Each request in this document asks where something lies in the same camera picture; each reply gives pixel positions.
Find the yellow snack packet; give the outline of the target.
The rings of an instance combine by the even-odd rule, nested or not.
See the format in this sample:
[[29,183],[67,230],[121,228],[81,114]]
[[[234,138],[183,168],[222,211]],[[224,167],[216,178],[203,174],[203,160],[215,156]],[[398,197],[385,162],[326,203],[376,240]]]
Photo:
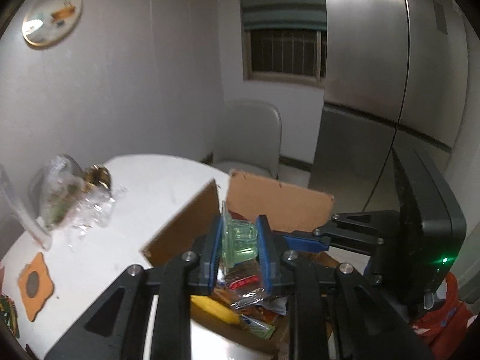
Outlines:
[[221,303],[214,301],[210,297],[191,295],[190,300],[199,309],[224,323],[229,325],[239,325],[241,323],[240,316],[237,313],[230,310],[230,308],[223,306]]

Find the brown sesame bar red label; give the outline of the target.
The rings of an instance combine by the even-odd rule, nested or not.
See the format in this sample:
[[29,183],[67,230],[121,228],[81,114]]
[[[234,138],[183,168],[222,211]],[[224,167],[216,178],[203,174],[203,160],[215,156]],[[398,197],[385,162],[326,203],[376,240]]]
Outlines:
[[215,294],[234,310],[255,306],[269,297],[260,269],[256,266],[237,265],[229,269],[226,275],[222,271],[220,274]]

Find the green jelly cup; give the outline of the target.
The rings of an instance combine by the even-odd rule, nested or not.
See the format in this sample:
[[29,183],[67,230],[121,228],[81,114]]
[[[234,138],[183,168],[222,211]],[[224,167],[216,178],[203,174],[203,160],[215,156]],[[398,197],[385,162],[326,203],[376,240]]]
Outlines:
[[222,202],[223,219],[222,256],[223,264],[233,268],[239,263],[255,259],[258,255],[258,230],[245,219],[236,219]]

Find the orange clear snack bag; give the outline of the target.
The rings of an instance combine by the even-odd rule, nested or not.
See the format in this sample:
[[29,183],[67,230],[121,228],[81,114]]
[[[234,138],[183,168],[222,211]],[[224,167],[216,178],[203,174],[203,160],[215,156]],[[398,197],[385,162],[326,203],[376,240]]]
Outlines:
[[287,306],[288,299],[286,297],[276,297],[243,307],[238,312],[247,317],[274,325],[287,315]]

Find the green white candy stick pack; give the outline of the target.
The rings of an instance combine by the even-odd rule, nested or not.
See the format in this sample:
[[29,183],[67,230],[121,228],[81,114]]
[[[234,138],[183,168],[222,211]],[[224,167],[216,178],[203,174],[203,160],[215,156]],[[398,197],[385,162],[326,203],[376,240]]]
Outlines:
[[244,314],[240,315],[240,321],[246,331],[263,340],[269,340],[275,332],[274,326]]

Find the cardboard box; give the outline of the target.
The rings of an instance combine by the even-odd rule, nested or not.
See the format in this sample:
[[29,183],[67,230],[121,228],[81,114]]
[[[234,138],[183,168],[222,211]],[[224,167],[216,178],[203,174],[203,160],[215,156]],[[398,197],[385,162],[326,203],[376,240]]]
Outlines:
[[212,186],[202,190],[151,239],[143,254],[154,267],[192,250],[194,239],[206,233],[220,215],[222,250],[219,271],[228,274],[253,265],[258,256],[256,219],[266,215],[282,234],[310,234],[325,224],[333,209],[332,195],[239,170],[229,175],[222,202]]

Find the white chair right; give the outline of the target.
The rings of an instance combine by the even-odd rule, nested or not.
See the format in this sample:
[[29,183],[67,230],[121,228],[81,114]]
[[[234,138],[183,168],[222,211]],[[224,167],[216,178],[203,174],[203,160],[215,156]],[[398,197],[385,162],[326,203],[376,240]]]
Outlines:
[[276,179],[281,153],[281,116],[261,100],[226,102],[220,113],[212,166]]

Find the crumpled clear plastic wrap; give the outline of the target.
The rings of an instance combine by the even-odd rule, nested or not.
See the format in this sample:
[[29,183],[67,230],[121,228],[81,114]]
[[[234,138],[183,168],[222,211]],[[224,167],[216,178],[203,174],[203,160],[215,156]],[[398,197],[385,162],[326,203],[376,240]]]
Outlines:
[[67,246],[71,252],[79,248],[92,228],[106,228],[111,221],[116,203],[128,192],[122,184],[112,190],[94,186],[80,195],[67,213]]

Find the gold foil wrapper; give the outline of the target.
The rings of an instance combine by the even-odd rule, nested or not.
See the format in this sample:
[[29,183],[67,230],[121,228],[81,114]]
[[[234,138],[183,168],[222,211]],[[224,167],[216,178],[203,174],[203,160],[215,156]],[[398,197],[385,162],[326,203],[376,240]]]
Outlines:
[[105,166],[101,165],[93,165],[86,168],[84,181],[86,191],[97,187],[110,190],[112,187],[111,174]]

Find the polka dot cellophane bag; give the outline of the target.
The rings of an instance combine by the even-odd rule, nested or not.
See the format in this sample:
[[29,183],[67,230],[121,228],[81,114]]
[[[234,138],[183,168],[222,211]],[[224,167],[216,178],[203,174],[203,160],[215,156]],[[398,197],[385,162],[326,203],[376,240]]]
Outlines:
[[70,156],[58,155],[41,166],[28,185],[28,201],[48,231],[57,228],[75,205],[85,173]]

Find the stainless steel refrigerator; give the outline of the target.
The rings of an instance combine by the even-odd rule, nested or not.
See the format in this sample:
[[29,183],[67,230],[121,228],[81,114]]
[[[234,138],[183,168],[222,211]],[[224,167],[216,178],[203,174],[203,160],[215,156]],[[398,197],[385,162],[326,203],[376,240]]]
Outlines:
[[440,171],[461,126],[465,24],[454,0],[327,0],[324,107],[309,186],[336,213],[395,210],[392,151]]

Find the clear cellophane roll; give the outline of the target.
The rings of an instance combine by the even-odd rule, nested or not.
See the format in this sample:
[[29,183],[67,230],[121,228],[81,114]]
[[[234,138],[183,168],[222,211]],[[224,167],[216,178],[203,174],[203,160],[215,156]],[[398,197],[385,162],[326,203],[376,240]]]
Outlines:
[[1,195],[7,200],[7,204],[24,230],[43,250],[49,250],[52,246],[51,235],[37,222],[21,201],[3,165],[1,165]]

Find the red green snack bag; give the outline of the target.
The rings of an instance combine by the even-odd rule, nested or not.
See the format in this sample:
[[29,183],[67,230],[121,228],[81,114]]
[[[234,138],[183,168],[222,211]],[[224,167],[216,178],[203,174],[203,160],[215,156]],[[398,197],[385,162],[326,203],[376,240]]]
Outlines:
[[7,296],[3,290],[1,290],[1,317],[5,325],[9,328],[11,334],[16,338],[20,338],[20,329],[18,325],[18,313],[15,302],[11,297]]

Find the window with striped blind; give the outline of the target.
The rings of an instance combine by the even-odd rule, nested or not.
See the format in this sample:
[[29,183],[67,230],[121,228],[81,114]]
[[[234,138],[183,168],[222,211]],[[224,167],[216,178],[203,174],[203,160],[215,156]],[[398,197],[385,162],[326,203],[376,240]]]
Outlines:
[[323,86],[326,0],[240,0],[244,78]]

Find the decorative wall plate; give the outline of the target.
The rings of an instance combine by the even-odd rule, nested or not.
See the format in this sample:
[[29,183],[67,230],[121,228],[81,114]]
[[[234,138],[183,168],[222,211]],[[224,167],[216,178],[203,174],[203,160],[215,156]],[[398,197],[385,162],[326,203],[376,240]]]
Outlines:
[[83,0],[37,0],[24,16],[24,41],[39,48],[58,43],[72,32],[82,11]]

